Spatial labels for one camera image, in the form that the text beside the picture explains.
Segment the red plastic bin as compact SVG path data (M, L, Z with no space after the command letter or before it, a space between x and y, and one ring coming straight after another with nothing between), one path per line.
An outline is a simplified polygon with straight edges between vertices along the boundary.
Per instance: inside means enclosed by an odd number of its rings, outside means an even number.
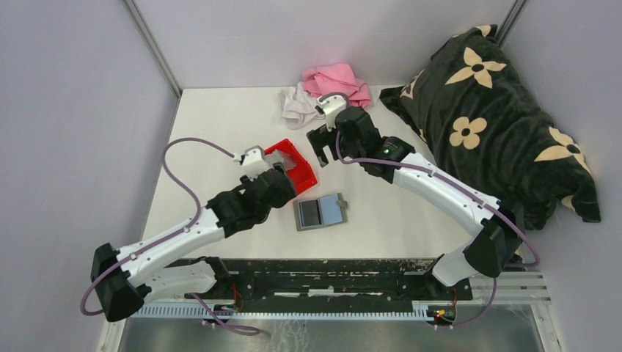
M265 152L267 159L273 159L269 161L270 164L277 161L282 163L299 196L318 184L309 161L303 157L291 140L283 139L268 147Z

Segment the dark credit card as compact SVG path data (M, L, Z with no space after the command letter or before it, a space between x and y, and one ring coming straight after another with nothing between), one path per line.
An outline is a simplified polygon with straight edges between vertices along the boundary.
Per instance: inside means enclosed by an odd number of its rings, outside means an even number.
M298 203L300 228L307 229L321 225L321 211L316 199Z

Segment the grey card holder wallet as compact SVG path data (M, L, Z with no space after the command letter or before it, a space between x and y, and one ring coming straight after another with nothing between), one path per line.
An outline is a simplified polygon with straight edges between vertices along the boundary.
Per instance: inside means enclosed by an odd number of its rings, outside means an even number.
M321 211L321 225L317 227L302 229L300 228L300 223L299 223L298 203L304 200L313 200L313 199L316 199L319 202L319 207ZM343 198L343 195L341 193L328 194L328 195L313 198L313 199L296 200L293 203L293 209L294 209L295 220L296 220L296 229L299 232L331 227L331 226L338 225L338 224L344 224L348 221L349 204Z

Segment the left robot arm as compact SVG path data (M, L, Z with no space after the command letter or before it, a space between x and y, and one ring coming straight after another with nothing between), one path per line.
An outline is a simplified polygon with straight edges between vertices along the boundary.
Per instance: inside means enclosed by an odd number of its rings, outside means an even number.
M262 224L270 210L296 197L293 181L281 169L269 169L256 179L218 193L197 215L171 234L114 249L110 243L95 250L91 280L108 322L126 319L146 303L190 293L222 298L231 275L219 257L201 257L183 264L190 252Z

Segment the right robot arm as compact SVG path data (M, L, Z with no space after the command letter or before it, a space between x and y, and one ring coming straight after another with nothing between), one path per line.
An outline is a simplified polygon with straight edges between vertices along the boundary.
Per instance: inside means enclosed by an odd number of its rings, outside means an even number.
M496 197L477 191L434 166L409 143L382 136L370 115L346 103L318 103L326 122L307 133L321 166L329 162L324 149L344 164L358 164L366 173L410 191L442 210L472 239L435 260L424 278L425 293L442 299L453 285L476 274L497 278L523 242L518 213Z

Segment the stack of cards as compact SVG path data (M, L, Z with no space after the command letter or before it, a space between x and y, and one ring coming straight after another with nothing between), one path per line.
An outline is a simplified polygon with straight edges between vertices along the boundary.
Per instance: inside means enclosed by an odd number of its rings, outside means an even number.
M287 153L281 150L273 150L266 155L266 160L270 165L279 164L285 171L295 169L297 162Z

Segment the white cloth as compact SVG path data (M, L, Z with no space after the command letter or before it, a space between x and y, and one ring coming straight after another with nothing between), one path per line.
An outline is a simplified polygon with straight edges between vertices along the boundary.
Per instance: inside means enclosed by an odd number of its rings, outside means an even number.
M300 81L295 87L284 87L278 94L281 118L290 130L297 130L313 120L322 120L315 108L316 99L304 90Z

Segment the pink cloth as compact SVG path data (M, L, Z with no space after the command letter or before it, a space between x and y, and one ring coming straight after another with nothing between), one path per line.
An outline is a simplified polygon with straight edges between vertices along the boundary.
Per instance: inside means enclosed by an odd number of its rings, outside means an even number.
M314 98L341 92L348 96L352 106L366 108L372 105L367 82L357 78L346 63L308 68L302 73L302 80L304 91Z

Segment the black floral pillow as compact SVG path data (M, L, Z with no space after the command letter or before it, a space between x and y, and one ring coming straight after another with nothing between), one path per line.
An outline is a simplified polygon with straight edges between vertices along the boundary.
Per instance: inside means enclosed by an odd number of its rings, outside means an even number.
M524 209L541 230L558 205L599 223L596 183L582 148L556 127L497 44L494 24L451 37L407 84L379 100L428 146L436 165Z

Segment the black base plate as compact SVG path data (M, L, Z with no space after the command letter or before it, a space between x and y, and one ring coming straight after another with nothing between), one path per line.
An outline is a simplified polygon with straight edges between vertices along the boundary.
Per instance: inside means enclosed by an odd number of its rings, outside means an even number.
M470 282L445 287L432 259L225 259L230 278L204 301L235 301L243 313L398 313L415 301L440 305L473 298Z

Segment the aluminium rail frame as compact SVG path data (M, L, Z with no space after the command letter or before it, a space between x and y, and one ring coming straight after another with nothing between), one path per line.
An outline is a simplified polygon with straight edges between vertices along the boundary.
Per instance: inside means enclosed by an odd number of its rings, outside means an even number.
M449 301L396 301L374 293L277 293L248 301L227 321L255 327L245 337L213 325L196 301L148 304L105 326L98 351L559 351L550 297L537 272L476 277L455 318Z

